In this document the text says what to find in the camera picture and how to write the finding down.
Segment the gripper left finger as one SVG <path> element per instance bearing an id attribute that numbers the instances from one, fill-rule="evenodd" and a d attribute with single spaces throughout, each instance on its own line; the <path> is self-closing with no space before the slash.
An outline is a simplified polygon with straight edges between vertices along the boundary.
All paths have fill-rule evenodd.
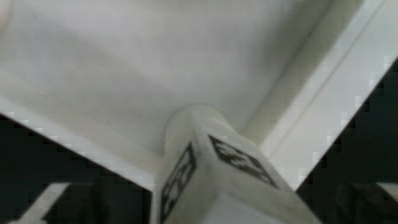
<path id="1" fill-rule="evenodd" d="M 11 224 L 110 224 L 102 184 L 52 183 Z"/>

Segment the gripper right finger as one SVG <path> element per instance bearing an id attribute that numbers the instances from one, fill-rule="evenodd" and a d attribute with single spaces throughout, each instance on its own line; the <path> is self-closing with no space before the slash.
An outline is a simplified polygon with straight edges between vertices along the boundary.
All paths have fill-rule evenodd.
<path id="1" fill-rule="evenodd" d="M 336 224 L 398 224 L 398 183 L 340 186 Z"/>

